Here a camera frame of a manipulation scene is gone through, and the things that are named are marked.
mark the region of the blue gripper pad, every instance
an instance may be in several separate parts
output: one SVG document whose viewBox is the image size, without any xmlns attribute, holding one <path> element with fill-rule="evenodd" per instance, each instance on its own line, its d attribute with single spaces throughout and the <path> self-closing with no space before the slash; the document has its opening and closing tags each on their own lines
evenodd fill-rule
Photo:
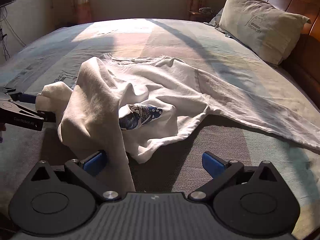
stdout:
<svg viewBox="0 0 320 240">
<path fill-rule="evenodd" d="M 100 171 L 104 169 L 108 162 L 107 154 L 105 151 L 100 151 L 98 155 L 88 160 L 83 169 L 89 173 L 91 176 L 97 176 Z"/>
<path fill-rule="evenodd" d="M 218 162 L 206 152 L 202 154 L 202 167 L 212 178 L 222 174 L 226 169 L 224 164 Z"/>
</svg>

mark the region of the bed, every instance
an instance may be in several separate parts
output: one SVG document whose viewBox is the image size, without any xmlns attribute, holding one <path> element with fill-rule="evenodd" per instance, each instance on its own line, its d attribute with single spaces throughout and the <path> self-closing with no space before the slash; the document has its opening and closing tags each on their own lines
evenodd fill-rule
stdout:
<svg viewBox="0 0 320 240">
<path fill-rule="evenodd" d="M 296 1 L 299 0 L 290 0 L 287 10 Z M 312 27 L 304 28 L 306 36 L 297 45 L 309 51 L 308 42 L 314 42 L 320 31 L 319 3 L 302 2 L 315 5 L 312 12 L 309 6 L 298 6 L 305 8 L 299 12 L 313 21 Z M 277 0 L 273 5 L 285 10 Z M 232 85 L 284 105 L 320 127 L 316 106 L 319 79 L 311 71 L 319 71 L 316 68 L 319 59 L 313 57 L 311 63 L 305 62 L 304 50 L 299 51 L 283 62 L 283 68 L 274 69 L 248 48 L 203 23 L 165 19 L 96 22 L 56 30 L 28 45 L 0 67 L 0 86 L 36 95 L 44 85 L 57 81 L 72 87 L 81 63 L 103 53 L 118 57 L 162 54 L 180 58 Z M 60 143 L 55 125 L 49 123 L 41 132 L 8 125 L 3 137 L 0 203 L 1 211 L 6 213 L 10 198 L 38 160 L 59 165 L 75 154 Z M 258 165 L 265 159 L 272 161 L 301 206 L 293 234 L 302 239 L 320 225 L 319 152 L 221 116 L 209 115 L 186 140 L 160 147 L 144 164 L 128 156 L 136 191 L 183 191 L 187 195 L 211 179 L 201 165 L 204 151 L 224 160 L 237 159 L 245 165 Z"/>
</svg>

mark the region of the metal screw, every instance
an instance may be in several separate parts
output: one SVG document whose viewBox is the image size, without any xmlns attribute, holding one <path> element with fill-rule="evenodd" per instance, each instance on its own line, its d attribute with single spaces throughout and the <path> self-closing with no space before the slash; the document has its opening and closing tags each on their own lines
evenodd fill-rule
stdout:
<svg viewBox="0 0 320 240">
<path fill-rule="evenodd" d="M 78 160 L 78 159 L 71 159 L 70 161 L 72 161 L 72 162 L 75 163 L 75 164 L 78 164 L 78 163 L 79 163 L 79 160 Z"/>
<path fill-rule="evenodd" d="M 115 199 L 116 197 L 119 196 L 118 192 L 115 192 L 115 191 L 112 191 L 112 190 L 106 191 L 102 195 L 106 199 Z"/>
<path fill-rule="evenodd" d="M 206 193 L 202 191 L 194 191 L 190 194 L 190 197 L 192 197 L 193 199 L 204 199 L 206 196 Z"/>
</svg>

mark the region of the pillow logo print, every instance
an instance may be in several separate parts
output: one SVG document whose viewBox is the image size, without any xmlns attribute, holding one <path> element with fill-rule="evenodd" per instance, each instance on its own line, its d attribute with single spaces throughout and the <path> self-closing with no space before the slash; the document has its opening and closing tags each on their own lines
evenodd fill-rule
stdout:
<svg viewBox="0 0 320 240">
<path fill-rule="evenodd" d="M 251 24 L 248 24 L 248 27 L 253 29 L 257 33 L 261 33 L 260 26 L 254 24 L 253 22 L 251 22 Z"/>
<path fill-rule="evenodd" d="M 128 107 L 131 113 L 119 118 L 121 130 L 132 130 L 139 128 L 142 125 L 157 119 L 163 112 L 161 108 L 147 104 L 134 104 L 128 105 Z"/>
</svg>

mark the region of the wooden headboard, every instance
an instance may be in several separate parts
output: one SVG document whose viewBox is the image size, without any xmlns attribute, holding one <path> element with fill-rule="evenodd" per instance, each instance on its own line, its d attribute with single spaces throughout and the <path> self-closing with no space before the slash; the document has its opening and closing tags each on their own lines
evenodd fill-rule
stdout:
<svg viewBox="0 0 320 240">
<path fill-rule="evenodd" d="M 283 67 L 320 108 L 320 0 L 264 0 L 275 8 L 305 15 L 300 39 Z"/>
</svg>

